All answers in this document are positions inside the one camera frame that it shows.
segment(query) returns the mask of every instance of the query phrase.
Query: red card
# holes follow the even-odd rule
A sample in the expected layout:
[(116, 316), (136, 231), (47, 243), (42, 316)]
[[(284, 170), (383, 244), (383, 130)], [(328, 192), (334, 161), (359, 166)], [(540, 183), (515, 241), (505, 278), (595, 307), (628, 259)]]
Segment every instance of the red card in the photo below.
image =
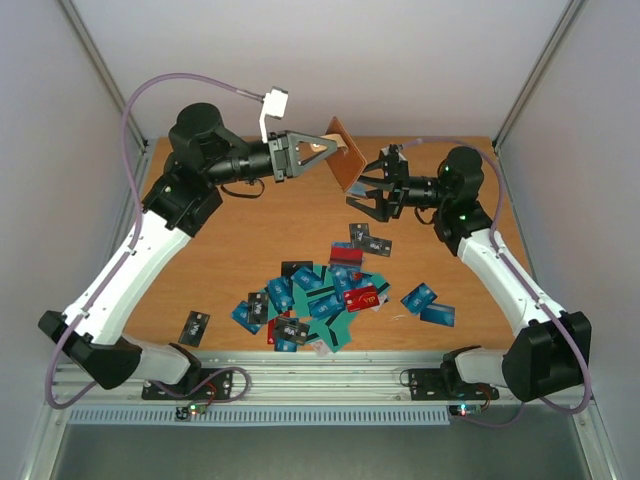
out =
[(378, 292), (373, 285), (344, 292), (344, 301), (347, 304), (348, 312), (358, 312), (380, 305)]
[[(291, 312), (284, 312), (282, 315), (280, 315), (281, 317), (290, 317), (291, 316)], [(276, 343), (276, 339), (273, 336), (273, 329), (276, 326), (276, 318), (274, 318), (273, 320), (269, 320), (269, 323), (267, 324), (267, 345), (273, 345)]]
[(329, 263), (331, 265), (338, 264), (360, 267), (362, 265), (362, 250), (357, 248), (331, 247)]

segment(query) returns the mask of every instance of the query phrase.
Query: white wall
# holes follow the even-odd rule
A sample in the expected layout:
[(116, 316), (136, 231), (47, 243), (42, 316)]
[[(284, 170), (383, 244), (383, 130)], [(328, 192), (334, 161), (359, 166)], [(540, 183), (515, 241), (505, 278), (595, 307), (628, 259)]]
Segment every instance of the white wall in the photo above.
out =
[[(128, 96), (170, 71), (290, 92), (274, 130), (324, 132), (338, 115), (358, 135), (494, 136), (565, 0), (76, 0)], [(257, 134), (259, 105), (189, 82), (159, 86), (136, 119), (166, 135), (195, 101)]]
[(590, 0), (507, 138), (503, 163), (541, 284), (593, 325), (595, 397), (640, 471), (640, 3)]
[(124, 192), (118, 114), (56, 3), (0, 4), (0, 478), (43, 404), (37, 329), (104, 261)]

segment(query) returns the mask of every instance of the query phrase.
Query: wooden table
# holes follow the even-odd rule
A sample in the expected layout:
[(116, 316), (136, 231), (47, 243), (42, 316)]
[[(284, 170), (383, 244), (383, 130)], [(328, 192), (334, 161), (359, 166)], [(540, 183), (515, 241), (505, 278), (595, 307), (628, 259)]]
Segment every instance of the wooden table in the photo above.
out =
[[(356, 138), (372, 161), (380, 148), (410, 138)], [(488, 138), (466, 138), (491, 151)], [(412, 175), (435, 176), (451, 144), (427, 144), (406, 150)], [(157, 179), (171, 147), (160, 139), (145, 191)], [(393, 240), (391, 258), (365, 254), (364, 269), (379, 272), (391, 284), (391, 302), (378, 313), (361, 312), (351, 326), (349, 350), (451, 350), (480, 344), (507, 348), (511, 330), (492, 297), (475, 275), (453, 257), (431, 226), (418, 223), (412, 209), (402, 218), (377, 223), (348, 207), (329, 167), (322, 163), (300, 178), (275, 184), (265, 181), (258, 200), (224, 196), (224, 204), (199, 234), (176, 255), (142, 298), (126, 333), (140, 340), (177, 342), (191, 310), (211, 314), (201, 350), (270, 350), (266, 328), (256, 336), (236, 324), (230, 313), (247, 293), (280, 275), (283, 260), (312, 260), (327, 264), (331, 242), (349, 241), (349, 223), (368, 222), (371, 235)], [(229, 188), (242, 190), (245, 185)], [(493, 217), (497, 181), (485, 168), (480, 201)], [(511, 209), (505, 206), (500, 231), (512, 252), (525, 265), (525, 255)], [(438, 302), (456, 308), (455, 328), (421, 322), (400, 303), (425, 282)]]

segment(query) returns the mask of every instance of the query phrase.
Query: cable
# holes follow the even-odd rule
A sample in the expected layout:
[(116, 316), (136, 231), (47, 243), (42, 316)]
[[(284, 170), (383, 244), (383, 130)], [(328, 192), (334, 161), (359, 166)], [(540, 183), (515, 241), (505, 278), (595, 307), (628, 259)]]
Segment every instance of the cable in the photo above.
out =
[(211, 405), (211, 402), (213, 402), (213, 399), (216, 398), (216, 393), (218, 393), (218, 390), (216, 389), (215, 385), (211, 382), (207, 382), (207, 387), (211, 388), (211, 397), (209, 398), (209, 401), (207, 402), (207, 407), (209, 405)]
[(151, 383), (153, 383), (156, 387), (158, 387), (160, 390), (162, 390), (164, 393), (166, 393), (170, 397), (173, 397), (173, 398), (186, 398), (186, 397), (188, 397), (190, 395), (193, 395), (198, 390), (200, 390), (203, 386), (205, 386), (207, 383), (209, 383), (213, 378), (217, 377), (218, 375), (220, 375), (222, 373), (226, 373), (226, 372), (238, 372), (240, 375), (242, 375), (244, 377), (244, 380), (245, 380), (244, 388), (235, 397), (227, 398), (225, 400), (212, 400), (210, 403), (233, 403), (233, 402), (237, 402), (238, 400), (242, 400), (247, 395), (247, 392), (249, 391), (249, 387), (251, 386), (251, 376), (249, 375), (249, 372), (247, 372), (242, 367), (227, 367), (227, 368), (221, 368), (220, 370), (216, 370), (211, 375), (209, 375), (207, 378), (202, 380), (198, 385), (193, 387), (189, 393), (184, 394), (184, 395), (171, 391), (171, 389), (169, 389), (162, 382), (152, 381)]
[(400, 372), (400, 377), (399, 377), (400, 385), (402, 385), (403, 387), (407, 387), (407, 388), (411, 388), (411, 384), (410, 383), (404, 383), (402, 381), (402, 375), (404, 375), (405, 373), (409, 373), (409, 370), (410, 369), (408, 368), (406, 370), (401, 371)]
[(481, 427), (494, 428), (494, 429), (508, 428), (514, 425), (518, 420), (520, 420), (520, 418), (522, 417), (522, 414), (524, 413), (524, 406), (525, 406), (525, 403), (521, 403), (520, 408), (518, 409), (518, 412), (515, 414), (515, 416), (511, 420), (505, 423), (487, 423), (487, 422), (482, 422), (480, 420), (476, 420), (475, 418), (463, 417), (463, 416), (455, 416), (452, 418), (458, 418), (463, 422), (472, 423), (474, 425), (479, 425)]
[[(95, 301), (98, 299), (100, 294), (104, 291), (104, 289), (109, 285), (113, 277), (115, 277), (116, 273), (124, 262), (127, 260), (131, 252), (134, 252), (135, 246), (138, 243), (140, 237), (140, 231), (142, 230), (142, 201), (140, 200), (140, 193), (138, 192), (138, 187), (136, 185), (135, 178), (133, 176), (133, 171), (131, 168), (131, 158), (129, 155), (129, 151), (127, 149), (127, 131), (128, 131), (128, 120), (131, 115), (131, 109), (133, 104), (136, 102), (138, 97), (142, 95), (142, 93), (148, 88), (156, 85), (157, 83), (164, 82), (166, 80), (196, 80), (204, 83), (209, 83), (211, 85), (215, 85), (217, 87), (228, 90), (232, 93), (236, 93), (240, 96), (249, 98), (251, 100), (256, 100), (258, 102), (262, 102), (264, 97), (262, 95), (258, 95), (257, 93), (250, 92), (248, 90), (242, 90), (236, 88), (227, 83), (221, 82), (214, 78), (205, 77), (203, 75), (196, 75), (193, 73), (167, 73), (164, 75), (159, 75), (150, 80), (147, 80), (145, 83), (140, 85), (135, 92), (131, 94), (129, 100), (125, 104), (122, 110), (122, 117), (120, 118), (120, 149), (122, 151), (122, 162), (124, 164), (125, 173), (127, 175), (127, 182), (129, 184), (129, 188), (131, 190), (131, 195), (133, 197), (134, 203), (134, 212), (135, 212), (135, 220), (134, 220), (134, 228), (133, 235), (131, 237), (131, 241), (128, 245), (128, 251), (123, 253), (120, 258), (113, 265), (113, 268), (105, 275), (105, 278), (100, 282), (100, 285), (95, 289), (93, 294), (87, 299), (86, 303), (82, 307), (84, 312), (88, 312), (89, 309), (93, 306)], [(51, 354), (51, 359), (49, 360), (49, 365), (47, 366), (47, 372), (45, 374), (45, 388), (44, 395), (47, 403), (51, 408), (56, 410), (62, 410), (67, 408), (74, 403), (76, 403), (85, 393), (91, 390), (96, 386), (97, 382), (93, 381), (82, 388), (76, 395), (74, 395), (69, 401), (65, 403), (58, 403), (55, 399), (55, 395), (53, 394), (53, 379), (55, 376), (56, 368), (58, 366), (58, 361), (60, 360), (60, 355), (62, 353), (62, 349), (64, 345), (67, 343), (67, 340), (71, 336), (71, 334), (78, 327), (80, 322), (85, 318), (83, 315), (77, 315), (76, 318), (67, 326), (64, 333), (58, 339), (56, 346), (53, 349), (53, 353)]]
[(262, 196), (262, 194), (264, 193), (264, 189), (265, 189), (264, 182), (261, 179), (256, 178), (255, 180), (252, 180), (252, 181), (247, 182), (247, 183), (249, 185), (254, 185), (256, 182), (258, 182), (260, 184), (260, 187), (261, 187), (260, 188), (260, 193), (236, 193), (236, 192), (232, 192), (231, 190), (229, 190), (224, 185), (220, 185), (220, 190), (222, 190), (224, 193), (226, 193), (230, 197), (248, 198), (248, 199), (260, 198)]
[(511, 263), (511, 260), (509, 260), (509, 258), (507, 258), (507, 256), (504, 253), (500, 252), (500, 246), (498, 245), (498, 241), (495, 238), (496, 229), (498, 228), (498, 222), (502, 214), (502, 206), (504, 203), (504, 197), (505, 197), (505, 191), (506, 191), (506, 187), (504, 185), (504, 178), (502, 177), (502, 173), (500, 172), (500, 169), (498, 168), (497, 163), (494, 162), (489, 157), (489, 155), (487, 155), (485, 152), (478, 150), (476, 147), (474, 147), (468, 142), (465, 142), (464, 140), (460, 140), (454, 137), (417, 138), (410, 142), (403, 143), (401, 145), (401, 148), (405, 149), (415, 145), (421, 145), (423, 143), (435, 143), (435, 142), (447, 142), (447, 143), (453, 143), (456, 145), (461, 145), (463, 147), (473, 148), (476, 152), (478, 152), (478, 154), (482, 157), (482, 159), (491, 167), (491, 169), (495, 173), (496, 178), (498, 179), (498, 187), (499, 187), (498, 205), (496, 206), (496, 212), (493, 216), (493, 222), (491, 223), (491, 228), (489, 230), (489, 241), (491, 242), (491, 245), (496, 251), (496, 254), (500, 257), (500, 259), (506, 265), (509, 271), (513, 274), (514, 277), (516, 277), (516, 279), (518, 279), (518, 282), (520, 282), (522, 287), (531, 296), (533, 301), (540, 305), (540, 308), (542, 309), (542, 311), (547, 315), (547, 317), (549, 317), (549, 320), (558, 329), (562, 337), (565, 339), (565, 341), (569, 345), (569, 348), (573, 352), (576, 358), (576, 361), (578, 362), (578, 365), (580, 367), (580, 371), (582, 372), (582, 378), (584, 383), (584, 393), (582, 396), (582, 401), (577, 407), (575, 408), (561, 407), (560, 405), (553, 403), (551, 400), (545, 397), (541, 397), (540, 400), (542, 400), (547, 406), (553, 408), (554, 410), (560, 413), (564, 413), (566, 415), (575, 415), (577, 413), (582, 412), (584, 409), (586, 409), (589, 406), (589, 402), (591, 401), (591, 393), (592, 393), (591, 374), (589, 373), (589, 367), (587, 366), (587, 362), (584, 359), (584, 356), (582, 355), (582, 352), (580, 351), (580, 348), (576, 344), (575, 340), (571, 337), (571, 334), (567, 331), (564, 325), (562, 325), (562, 322), (560, 322), (560, 320), (556, 318), (556, 316), (553, 314), (551, 309), (544, 302), (540, 301), (541, 300), (540, 296), (538, 296), (537, 292), (533, 288), (531, 288), (531, 285), (527, 283), (527, 281), (524, 279), (520, 271), (516, 268), (515, 265), (513, 265), (513, 263)]
[(480, 409), (481, 412), (484, 412), (491, 406), (491, 392), (482, 383), (477, 383), (476, 388), (478, 388), (482, 393), (484, 393), (484, 396), (486, 398), (484, 405), (482, 405), (482, 408)]
[(422, 215), (420, 215), (420, 211), (424, 212), (425, 209), (424, 208), (420, 208), (420, 207), (415, 207), (413, 209), (413, 214), (416, 216), (416, 218), (418, 219), (418, 221), (422, 224), (422, 225), (431, 225), (433, 223), (433, 220), (426, 222), (424, 220), (424, 218), (422, 218)]

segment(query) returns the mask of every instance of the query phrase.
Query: robotic arm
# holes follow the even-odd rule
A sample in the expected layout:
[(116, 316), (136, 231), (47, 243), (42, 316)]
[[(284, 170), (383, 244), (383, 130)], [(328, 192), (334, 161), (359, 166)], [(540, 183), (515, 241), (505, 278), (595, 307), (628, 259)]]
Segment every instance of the robotic arm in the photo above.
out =
[[(164, 174), (142, 202), (142, 229), (134, 250), (130, 242), (135, 227), (74, 303), (64, 312), (47, 311), (40, 319), (40, 329), (58, 342), (74, 319), (81, 318), (73, 332), (67, 331), (70, 335), (62, 350), (103, 388), (115, 388), (129, 378), (149, 379), (175, 385), (175, 392), (187, 394), (200, 380), (200, 362), (179, 345), (147, 344), (122, 332), (158, 273), (222, 204), (218, 186), (267, 176), (282, 182), (336, 152), (336, 142), (321, 137), (291, 131), (266, 134), (265, 116), (281, 117), (286, 97), (286, 92), (277, 89), (265, 96), (266, 108), (260, 116), (262, 139), (254, 142), (227, 130), (213, 105), (197, 103), (182, 110), (169, 132), (173, 153)], [(301, 142), (319, 144), (325, 150), (302, 159)], [(108, 284), (85, 311), (87, 299), (109, 275), (113, 276)]]
[(351, 197), (347, 203), (381, 222), (399, 218), (404, 207), (414, 207), (419, 219), (419, 211), (435, 209), (429, 223), (438, 239), (482, 281), (516, 337), (506, 353), (472, 346), (445, 355), (441, 372), (447, 390), (455, 395), (464, 384), (488, 383), (508, 387), (527, 402), (582, 383), (576, 354), (552, 320), (567, 330), (585, 363), (591, 341), (589, 320), (581, 312), (567, 313), (552, 300), (495, 231), (477, 200), (484, 181), (478, 152), (469, 147), (452, 149), (433, 178), (410, 176), (400, 150), (389, 146), (365, 168), (366, 173), (381, 170), (382, 177), (359, 179), (374, 187), (366, 196), (375, 207)]

